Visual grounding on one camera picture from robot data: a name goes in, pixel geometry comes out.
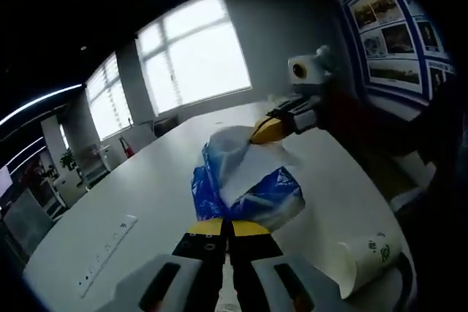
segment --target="floor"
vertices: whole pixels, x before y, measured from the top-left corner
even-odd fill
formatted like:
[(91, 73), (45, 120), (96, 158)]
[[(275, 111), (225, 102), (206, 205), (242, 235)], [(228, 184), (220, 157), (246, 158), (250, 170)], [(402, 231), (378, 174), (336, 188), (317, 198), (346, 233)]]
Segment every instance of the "floor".
[(349, 143), (346, 140), (339, 142), (372, 179), (387, 202), (416, 187), (405, 171), (383, 152), (364, 144)]

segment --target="white paper cup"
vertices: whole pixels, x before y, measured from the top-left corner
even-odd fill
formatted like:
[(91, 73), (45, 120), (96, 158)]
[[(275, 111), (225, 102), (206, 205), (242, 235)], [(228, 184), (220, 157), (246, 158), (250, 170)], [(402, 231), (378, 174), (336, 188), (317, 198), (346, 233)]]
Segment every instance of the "white paper cup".
[(400, 253), (399, 237), (383, 232), (337, 243), (332, 249), (331, 278), (339, 285), (341, 298), (375, 279)]

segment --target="power strip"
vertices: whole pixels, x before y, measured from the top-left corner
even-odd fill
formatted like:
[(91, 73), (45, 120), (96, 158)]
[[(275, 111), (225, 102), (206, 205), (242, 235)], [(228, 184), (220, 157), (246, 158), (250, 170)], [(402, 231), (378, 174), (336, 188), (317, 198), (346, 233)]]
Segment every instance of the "power strip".
[(109, 257), (116, 250), (118, 244), (124, 239), (125, 235), (127, 235), (137, 220), (138, 219), (134, 216), (125, 215), (122, 221), (118, 222), (107, 242), (96, 252), (96, 256), (94, 257), (94, 261), (90, 264), (90, 267), (78, 280), (77, 287), (80, 297), (83, 298), (86, 295), (86, 292), (93, 284), (94, 279), (97, 277), (102, 267), (104, 267)]

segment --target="office desk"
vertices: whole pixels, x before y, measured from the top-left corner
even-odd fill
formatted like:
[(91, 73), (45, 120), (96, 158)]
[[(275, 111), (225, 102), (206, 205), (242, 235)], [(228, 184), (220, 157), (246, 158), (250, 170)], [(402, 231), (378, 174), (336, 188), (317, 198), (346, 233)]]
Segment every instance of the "office desk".
[[(124, 162), (52, 228), (26, 266), (27, 281), (53, 311), (93, 311), (106, 303), (118, 281), (170, 253), (196, 221), (190, 180), (210, 135), (226, 126), (253, 126), (271, 108), (256, 103), (191, 118)], [(298, 251), (327, 272), (331, 243), (380, 230), (401, 233), (374, 184), (329, 133), (314, 129), (283, 143), (301, 160), (293, 175), (306, 200), (306, 208), (273, 234), (285, 253)], [(78, 277), (124, 214), (138, 222), (79, 298)], [(363, 311), (390, 311), (400, 288), (399, 273), (389, 272), (352, 303)]]

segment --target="window blind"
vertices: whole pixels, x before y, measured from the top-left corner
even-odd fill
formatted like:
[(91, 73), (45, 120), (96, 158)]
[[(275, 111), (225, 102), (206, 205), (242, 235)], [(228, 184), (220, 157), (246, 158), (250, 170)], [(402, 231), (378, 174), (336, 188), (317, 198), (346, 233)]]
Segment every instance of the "window blind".
[(87, 82), (86, 96), (101, 140), (132, 123), (115, 54), (111, 55), (91, 76)]
[(251, 88), (241, 46), (223, 0), (194, 0), (138, 36), (156, 113)]

